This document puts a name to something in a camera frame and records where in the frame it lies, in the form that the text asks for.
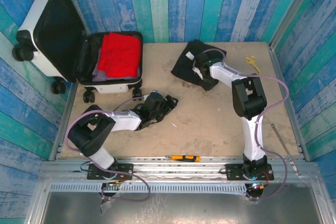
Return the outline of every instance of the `black cloth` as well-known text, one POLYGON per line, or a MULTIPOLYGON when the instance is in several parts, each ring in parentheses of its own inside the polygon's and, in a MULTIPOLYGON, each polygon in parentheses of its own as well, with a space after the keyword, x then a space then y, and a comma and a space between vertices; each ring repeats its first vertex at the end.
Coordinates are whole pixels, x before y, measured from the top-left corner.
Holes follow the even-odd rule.
MULTIPOLYGON (((194 60, 189 59, 186 56, 186 54, 190 52, 194 57, 196 57, 196 55, 200 54, 201 52, 207 49, 211 49, 211 48, 219 49, 217 47, 204 44, 203 42, 197 39, 189 42, 186 48, 181 53, 171 73, 184 81, 201 86, 203 87, 204 90, 207 91, 208 89, 205 88, 204 80, 202 80, 198 76, 198 74, 196 74, 193 71, 194 60)), ((220 59, 221 61, 223 60, 223 55, 218 51, 209 51, 206 53, 206 55, 209 57, 209 60, 214 60, 214 59, 220 59)))

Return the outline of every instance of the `beige floor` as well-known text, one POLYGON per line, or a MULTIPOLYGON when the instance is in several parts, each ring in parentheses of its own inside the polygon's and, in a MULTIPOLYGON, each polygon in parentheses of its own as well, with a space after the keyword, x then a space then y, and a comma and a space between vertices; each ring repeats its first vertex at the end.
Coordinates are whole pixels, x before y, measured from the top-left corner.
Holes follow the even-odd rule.
MULTIPOLYGON (((268 48, 259 42, 211 43, 227 51, 227 64, 241 72, 253 73, 253 67, 244 59, 254 55, 262 74, 275 77, 268 48)), ((142 93, 153 89, 179 99, 179 103, 162 122, 141 131, 111 133, 104 147, 114 156, 164 156, 202 155, 236 156, 244 152, 244 134, 241 119, 235 114, 230 88, 219 83, 211 91, 182 81, 170 71, 185 48, 185 43, 145 44, 143 50, 142 93)), ((268 105, 282 98, 279 85, 262 79, 268 105)), ((79 85, 73 104, 72 122, 89 106, 82 100, 85 89, 79 85)), ((96 93, 95 104, 102 109, 112 110, 122 101, 131 98, 132 92, 120 94, 96 93)), ((130 102, 122 109, 131 109, 130 102)), ((285 106, 279 106, 264 117, 264 146, 286 154, 281 147, 271 124, 274 123, 292 155, 298 155, 296 141, 290 126, 285 106)), ((62 157, 78 156, 78 153, 63 148, 62 157)))

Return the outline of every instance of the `black mounting plate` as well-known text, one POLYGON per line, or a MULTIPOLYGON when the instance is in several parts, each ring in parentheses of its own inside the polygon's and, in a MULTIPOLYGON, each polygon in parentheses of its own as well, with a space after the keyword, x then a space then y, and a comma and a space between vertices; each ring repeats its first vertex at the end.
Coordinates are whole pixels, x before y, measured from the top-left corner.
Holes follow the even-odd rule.
MULTIPOLYGON (((117 164, 117 171, 119 172, 126 172, 129 173, 131 170, 133 173, 133 164, 117 164)), ((89 165, 88 169, 88 180, 101 180, 101 179, 111 179, 111 180, 123 180, 124 177, 123 175, 120 174, 113 174, 113 173, 108 173, 100 170, 98 167, 96 167, 94 164, 89 165)), ((132 176, 126 175, 126 180, 131 180, 132 176)))
MULTIPOLYGON (((272 166, 270 164, 266 165, 266 169, 264 169, 261 172, 258 172, 255 175, 255 179, 253 180, 266 180, 266 176, 262 173, 266 173, 268 175, 268 180, 274 180, 274 174, 272 170, 272 166)), ((225 165, 225 174, 227 176, 227 180, 247 180, 247 181, 253 181, 246 179, 245 176, 243 176, 243 164, 226 164, 225 165)))

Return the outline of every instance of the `suitcase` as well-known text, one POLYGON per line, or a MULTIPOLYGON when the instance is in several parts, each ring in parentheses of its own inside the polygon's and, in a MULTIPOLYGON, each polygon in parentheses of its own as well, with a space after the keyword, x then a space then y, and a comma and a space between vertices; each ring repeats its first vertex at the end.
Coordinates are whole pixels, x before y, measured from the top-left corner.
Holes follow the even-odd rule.
POLYGON ((137 31, 122 31, 119 34, 134 36, 140 41, 139 75, 132 79, 92 81, 92 72, 98 61, 99 48, 108 33, 87 35, 84 24, 71 0, 34 0, 16 39, 13 57, 18 61, 31 61, 46 76, 54 77, 52 92, 64 93, 62 80, 79 81, 85 88, 83 99, 94 102, 93 90, 99 93, 127 92, 133 96, 141 93, 143 38, 137 31))

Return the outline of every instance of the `suitcase lid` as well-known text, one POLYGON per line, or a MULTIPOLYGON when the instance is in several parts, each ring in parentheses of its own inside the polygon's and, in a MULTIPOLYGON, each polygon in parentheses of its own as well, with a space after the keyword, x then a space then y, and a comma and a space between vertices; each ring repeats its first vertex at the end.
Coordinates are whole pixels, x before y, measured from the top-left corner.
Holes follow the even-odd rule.
POLYGON ((86 38, 84 24, 71 0, 48 0, 33 32, 38 49, 71 82, 86 38))

